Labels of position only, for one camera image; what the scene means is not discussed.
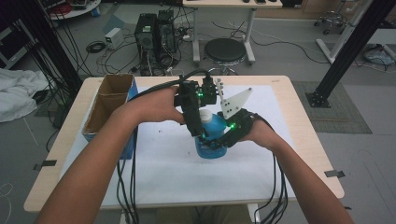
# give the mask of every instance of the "stool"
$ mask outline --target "stool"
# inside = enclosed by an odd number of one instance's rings
[[[233,69],[229,68],[229,65],[235,65],[245,60],[247,51],[245,45],[242,42],[231,38],[219,38],[213,39],[205,45],[205,57],[213,63],[220,65],[209,69],[209,72],[213,70],[220,70],[220,75],[229,75],[230,72],[238,75]]]
[[[333,25],[337,27],[345,27],[347,25],[347,17],[341,13],[346,2],[358,2],[359,0],[341,0],[338,4],[337,9],[335,11],[327,11],[325,16],[320,17],[319,20],[315,21],[314,25],[319,26],[320,21],[323,23],[330,24],[330,27]],[[330,32],[330,29],[326,29],[323,31],[324,35],[327,35]]]

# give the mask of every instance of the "black tape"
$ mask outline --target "black tape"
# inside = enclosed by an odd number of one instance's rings
[[[43,162],[41,162],[41,165],[36,164],[33,167],[33,169],[37,170],[37,171],[40,171],[43,166],[55,166],[55,164],[56,164],[56,161],[43,161]]]
[[[325,174],[327,177],[337,176],[338,178],[341,178],[341,177],[346,176],[346,175],[344,174],[343,171],[336,171],[336,170],[325,171],[324,174]]]

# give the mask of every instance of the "chair leg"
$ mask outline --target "chair leg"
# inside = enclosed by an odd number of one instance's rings
[[[228,71],[228,69],[227,69],[227,66],[223,65],[223,66],[220,68],[220,75],[221,75],[221,76],[227,76],[228,73],[229,73],[229,71]]]
[[[214,71],[214,70],[219,70],[219,73],[218,73],[218,74],[212,73],[212,71]],[[218,67],[216,67],[216,68],[211,68],[211,69],[209,69],[209,70],[207,70],[207,71],[208,71],[210,74],[214,75],[214,76],[217,76],[217,75],[221,76],[221,68],[218,68]]]
[[[227,68],[229,71],[233,72],[236,76],[239,76],[239,74],[237,74],[232,68]]]

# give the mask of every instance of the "human hand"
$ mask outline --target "human hand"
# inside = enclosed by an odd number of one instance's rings
[[[284,140],[277,135],[266,123],[262,120],[255,119],[250,132],[245,135],[240,141],[253,141],[261,147],[273,151],[276,147],[280,146]]]
[[[183,115],[175,109],[174,99],[177,87],[165,88],[138,97],[125,104],[122,109],[133,111],[131,116],[137,116],[141,122],[161,122],[174,120],[184,123]]]

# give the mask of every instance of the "forearm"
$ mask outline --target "forearm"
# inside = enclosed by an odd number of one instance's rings
[[[123,113],[113,113],[78,155],[49,196],[36,223],[94,221],[123,147],[138,124],[134,116]]]
[[[353,223],[331,190],[283,140],[271,148],[309,223]]]

